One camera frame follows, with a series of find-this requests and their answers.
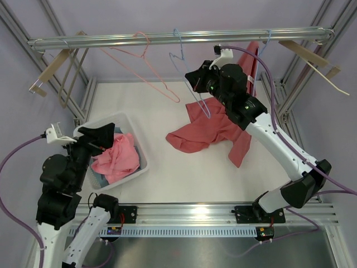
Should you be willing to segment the dark pink t-shirt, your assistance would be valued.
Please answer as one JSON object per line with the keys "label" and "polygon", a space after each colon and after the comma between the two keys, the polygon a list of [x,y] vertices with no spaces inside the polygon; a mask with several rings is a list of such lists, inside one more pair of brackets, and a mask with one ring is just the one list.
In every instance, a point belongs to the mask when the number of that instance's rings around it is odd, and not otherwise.
{"label": "dark pink t-shirt", "polygon": [[211,117],[207,118],[197,102],[186,105],[190,123],[168,133],[166,141],[184,153],[195,153],[221,141],[231,141],[228,159],[239,168],[250,149],[251,135],[242,131],[225,114],[225,108],[213,97],[205,99]]}

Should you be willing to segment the pink wire hanger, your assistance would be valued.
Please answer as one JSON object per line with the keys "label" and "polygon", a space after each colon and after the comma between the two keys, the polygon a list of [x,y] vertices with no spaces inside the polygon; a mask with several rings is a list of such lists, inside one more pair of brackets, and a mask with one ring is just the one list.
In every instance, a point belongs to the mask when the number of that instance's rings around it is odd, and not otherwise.
{"label": "pink wire hanger", "polygon": [[141,82],[144,82],[149,87],[153,88],[155,91],[159,92],[161,95],[165,96],[167,99],[173,101],[174,103],[180,103],[180,101],[181,101],[180,97],[173,90],[171,90],[168,87],[167,83],[162,79],[162,77],[159,75],[159,73],[156,71],[156,69],[150,64],[150,62],[146,58],[147,50],[148,50],[148,48],[149,48],[149,46],[151,44],[151,41],[150,41],[149,37],[145,33],[141,32],[141,31],[138,31],[134,35],[132,35],[132,37],[134,39],[139,38],[139,36],[141,36],[141,37],[143,37],[145,39],[145,41],[144,41],[145,47],[144,47],[144,49],[143,49],[141,54],[135,54],[135,53],[132,53],[130,51],[119,49],[119,48],[114,47],[114,46],[111,46],[110,49],[125,53],[125,54],[130,55],[131,57],[134,57],[134,58],[137,58],[137,59],[141,59],[141,61],[144,62],[146,67],[148,67],[150,69],[150,71],[155,75],[155,77],[159,80],[159,82],[161,82],[163,84],[163,86],[165,88],[165,91],[162,91],[160,88],[155,86],[152,82],[149,82],[147,79],[145,79],[144,77],[140,76],[132,68],[130,68],[129,66],[124,64],[122,61],[120,61],[117,57],[112,55],[109,51],[106,51],[106,49],[100,48],[100,50],[103,53],[105,53],[107,56],[109,56],[112,60],[114,60],[117,64],[119,64],[121,67],[125,68],[125,70],[127,70],[131,74],[133,74]]}

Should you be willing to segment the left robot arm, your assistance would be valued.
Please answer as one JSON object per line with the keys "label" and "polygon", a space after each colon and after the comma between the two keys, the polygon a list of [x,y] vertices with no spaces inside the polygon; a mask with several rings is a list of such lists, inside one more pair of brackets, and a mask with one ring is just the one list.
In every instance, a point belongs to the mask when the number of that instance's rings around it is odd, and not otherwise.
{"label": "left robot arm", "polygon": [[86,172],[93,156],[113,146],[115,125],[99,128],[80,127],[77,137],[61,134],[57,125],[45,131],[47,143],[57,143],[67,155],[55,154],[42,165],[42,194],[37,203],[36,222],[41,240],[36,263],[40,267],[81,267],[90,247],[106,223],[119,218],[118,199],[100,194],[69,247],[66,236],[73,225],[81,201]]}

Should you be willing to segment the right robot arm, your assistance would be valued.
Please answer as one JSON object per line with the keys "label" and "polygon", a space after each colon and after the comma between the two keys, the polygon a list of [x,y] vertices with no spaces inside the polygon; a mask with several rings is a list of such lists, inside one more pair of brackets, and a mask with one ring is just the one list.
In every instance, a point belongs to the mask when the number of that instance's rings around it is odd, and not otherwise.
{"label": "right robot arm", "polygon": [[225,108],[228,118],[255,137],[280,163],[290,182],[259,196],[252,215],[264,222],[284,207],[302,208],[326,183],[331,171],[327,160],[318,161],[305,153],[281,128],[273,124],[267,108],[247,92],[248,77],[238,64],[221,68],[205,60],[185,78],[197,93],[210,93]]}

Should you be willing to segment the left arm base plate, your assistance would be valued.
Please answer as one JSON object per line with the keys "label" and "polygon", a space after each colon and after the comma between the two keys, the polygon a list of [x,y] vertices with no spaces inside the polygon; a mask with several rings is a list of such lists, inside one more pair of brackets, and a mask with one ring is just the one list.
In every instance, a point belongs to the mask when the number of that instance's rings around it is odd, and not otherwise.
{"label": "left arm base plate", "polygon": [[119,205],[110,211],[110,224],[135,224],[138,207],[134,205]]}

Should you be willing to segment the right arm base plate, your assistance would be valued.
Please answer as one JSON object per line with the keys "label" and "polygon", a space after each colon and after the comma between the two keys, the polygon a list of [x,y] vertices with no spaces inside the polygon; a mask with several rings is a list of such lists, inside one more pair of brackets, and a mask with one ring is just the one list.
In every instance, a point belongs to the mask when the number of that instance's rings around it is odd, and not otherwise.
{"label": "right arm base plate", "polygon": [[267,213],[260,207],[253,205],[237,205],[231,212],[234,214],[236,222],[239,224],[280,224],[286,222],[282,208],[275,210],[272,213]]}

